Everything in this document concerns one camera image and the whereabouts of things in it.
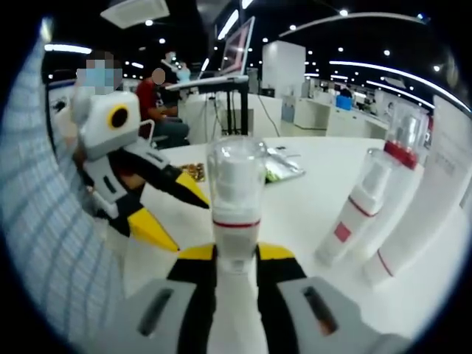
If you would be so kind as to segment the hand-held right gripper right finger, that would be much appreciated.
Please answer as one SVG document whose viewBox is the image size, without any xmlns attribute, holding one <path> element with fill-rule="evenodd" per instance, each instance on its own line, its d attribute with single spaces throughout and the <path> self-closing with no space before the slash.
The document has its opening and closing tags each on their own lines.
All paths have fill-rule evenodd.
<svg viewBox="0 0 472 354">
<path fill-rule="evenodd" d="M 257 307 L 270 353 L 405 353 L 409 340 L 380 333 L 360 307 L 320 277 L 307 277 L 294 254 L 256 248 Z"/>
</svg>

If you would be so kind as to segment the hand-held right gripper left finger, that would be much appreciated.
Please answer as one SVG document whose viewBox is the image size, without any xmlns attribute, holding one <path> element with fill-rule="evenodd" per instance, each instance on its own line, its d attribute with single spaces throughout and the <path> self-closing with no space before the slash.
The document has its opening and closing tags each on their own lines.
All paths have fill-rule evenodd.
<svg viewBox="0 0 472 354">
<path fill-rule="evenodd" d="M 80 353 L 206 353 L 216 309 L 212 243 L 180 253 L 169 274 L 126 299 Z"/>
</svg>

